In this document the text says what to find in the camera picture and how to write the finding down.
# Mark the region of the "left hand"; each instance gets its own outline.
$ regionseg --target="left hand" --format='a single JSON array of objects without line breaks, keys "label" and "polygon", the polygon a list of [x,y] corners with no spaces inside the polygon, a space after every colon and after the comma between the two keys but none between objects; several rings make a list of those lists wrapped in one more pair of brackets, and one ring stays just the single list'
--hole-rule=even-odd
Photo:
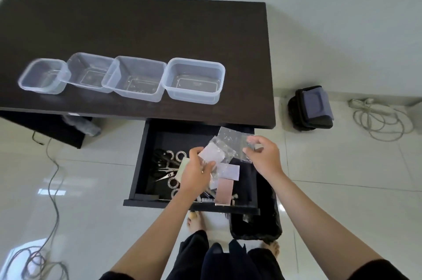
[{"label": "left hand", "polygon": [[186,194],[192,200],[195,200],[202,192],[204,192],[211,179],[211,171],[215,165],[215,161],[211,161],[203,168],[198,153],[204,148],[198,146],[189,151],[189,163],[183,171],[182,181],[180,182],[180,193]]}]

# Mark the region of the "open drawer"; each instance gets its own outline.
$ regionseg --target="open drawer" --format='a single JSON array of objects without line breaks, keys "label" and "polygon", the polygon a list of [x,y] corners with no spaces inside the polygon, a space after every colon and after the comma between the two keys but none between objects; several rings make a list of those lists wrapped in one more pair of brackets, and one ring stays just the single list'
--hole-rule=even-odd
[{"label": "open drawer", "polygon": [[[241,125],[228,125],[228,128],[254,133],[254,129]],[[218,134],[220,127],[202,123],[167,119],[148,119],[145,122],[144,133],[140,144],[138,160],[133,176],[129,199],[124,200],[125,206],[165,208],[171,200],[172,190],[167,185],[167,179],[155,181],[151,175],[153,163],[152,154],[155,149],[185,151],[196,146],[206,146],[213,136]],[[214,203],[194,202],[191,210],[212,211],[238,214],[260,214],[256,199],[255,167],[250,163],[233,159],[231,164],[240,165],[239,181],[233,185],[233,194],[238,194],[234,206],[219,206]]]}]

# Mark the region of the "dark wooden desk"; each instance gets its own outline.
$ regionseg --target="dark wooden desk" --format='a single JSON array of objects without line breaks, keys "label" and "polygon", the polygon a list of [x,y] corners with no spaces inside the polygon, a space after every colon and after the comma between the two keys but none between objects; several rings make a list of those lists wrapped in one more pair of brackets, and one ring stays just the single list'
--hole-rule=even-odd
[{"label": "dark wooden desk", "polygon": [[[33,59],[67,61],[76,52],[217,61],[226,68],[224,87],[213,106],[173,100],[166,92],[153,103],[70,84],[59,95],[19,88],[17,80]],[[3,0],[0,63],[1,110],[275,126],[265,3]]]}]

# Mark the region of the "foot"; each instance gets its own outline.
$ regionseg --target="foot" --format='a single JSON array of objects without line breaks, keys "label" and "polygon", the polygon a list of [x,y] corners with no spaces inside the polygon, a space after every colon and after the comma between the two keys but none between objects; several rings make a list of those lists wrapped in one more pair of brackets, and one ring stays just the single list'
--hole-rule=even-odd
[{"label": "foot", "polygon": [[274,257],[276,257],[276,259],[278,258],[278,255],[280,254],[280,245],[278,244],[277,241],[273,241],[269,245],[267,245],[265,242],[262,242],[261,248],[270,250],[273,253]]},{"label": "foot", "polygon": [[195,233],[199,230],[206,231],[205,222],[201,211],[189,212],[189,217],[187,218],[187,227],[189,228],[190,233]]}]

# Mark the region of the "rectangular plastic container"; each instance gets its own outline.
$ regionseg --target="rectangular plastic container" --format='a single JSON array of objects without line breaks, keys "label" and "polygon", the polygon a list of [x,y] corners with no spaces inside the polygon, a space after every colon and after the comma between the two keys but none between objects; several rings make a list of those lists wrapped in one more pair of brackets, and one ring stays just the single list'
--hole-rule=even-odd
[{"label": "rectangular plastic container", "polygon": [[167,64],[162,83],[172,99],[216,104],[225,72],[218,62],[173,58]]},{"label": "rectangular plastic container", "polygon": [[56,59],[36,59],[19,77],[18,85],[23,90],[45,94],[59,94],[66,87],[71,76],[65,61]]},{"label": "rectangular plastic container", "polygon": [[75,53],[68,59],[67,67],[71,77],[66,81],[80,88],[94,90],[103,93],[110,93],[112,89],[105,88],[101,81],[106,75],[113,58],[89,53]]},{"label": "rectangular plastic container", "polygon": [[123,97],[159,102],[164,93],[165,68],[164,62],[118,56],[101,83]]}]

